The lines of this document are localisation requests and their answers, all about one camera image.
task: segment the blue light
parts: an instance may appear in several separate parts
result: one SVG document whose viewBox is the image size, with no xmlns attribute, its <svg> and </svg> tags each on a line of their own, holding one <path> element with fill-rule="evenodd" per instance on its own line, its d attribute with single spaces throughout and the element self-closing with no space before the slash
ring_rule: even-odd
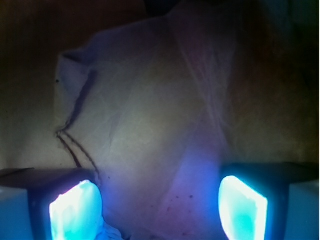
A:
<svg viewBox="0 0 320 240">
<path fill-rule="evenodd" d="M 101 229 L 102 197 L 99 188 L 85 180 L 50 204 L 52 240 L 94 240 Z"/>
<path fill-rule="evenodd" d="M 264 240 L 268 200 L 235 176 L 225 177 L 219 189 L 219 214 L 230 240 Z"/>
</svg>

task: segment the glowing light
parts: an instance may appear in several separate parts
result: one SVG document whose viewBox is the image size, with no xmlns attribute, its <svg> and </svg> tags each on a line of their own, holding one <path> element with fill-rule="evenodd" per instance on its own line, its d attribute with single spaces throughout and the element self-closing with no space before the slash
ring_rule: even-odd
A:
<svg viewBox="0 0 320 240">
<path fill-rule="evenodd" d="M 99 188 L 85 180 L 49 206 L 52 240 L 94 240 L 103 224 Z"/>
<path fill-rule="evenodd" d="M 230 240 L 264 240 L 268 200 L 235 176 L 225 177 L 219 189 L 219 214 Z"/>
</svg>

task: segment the led light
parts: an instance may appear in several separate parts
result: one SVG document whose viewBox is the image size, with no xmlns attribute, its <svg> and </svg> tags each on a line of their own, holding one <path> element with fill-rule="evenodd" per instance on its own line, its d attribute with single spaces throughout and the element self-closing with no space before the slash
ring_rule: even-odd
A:
<svg viewBox="0 0 320 240">
<path fill-rule="evenodd" d="M 235 176 L 225 177 L 219 189 L 219 214 L 230 240 L 264 240 L 268 200 Z"/>
<path fill-rule="evenodd" d="M 99 188 L 85 180 L 49 206 L 53 240 L 94 240 L 103 225 Z"/>
</svg>

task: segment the light panel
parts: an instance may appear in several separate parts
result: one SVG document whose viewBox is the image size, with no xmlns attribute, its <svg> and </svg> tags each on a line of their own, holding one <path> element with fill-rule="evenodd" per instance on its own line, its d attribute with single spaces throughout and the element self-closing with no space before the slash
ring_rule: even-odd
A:
<svg viewBox="0 0 320 240">
<path fill-rule="evenodd" d="M 102 196 L 89 180 L 78 185 L 50 204 L 52 240 L 94 240 L 103 225 Z"/>
<path fill-rule="evenodd" d="M 268 200 L 235 176 L 219 188 L 219 214 L 229 240 L 264 240 Z"/>
</svg>

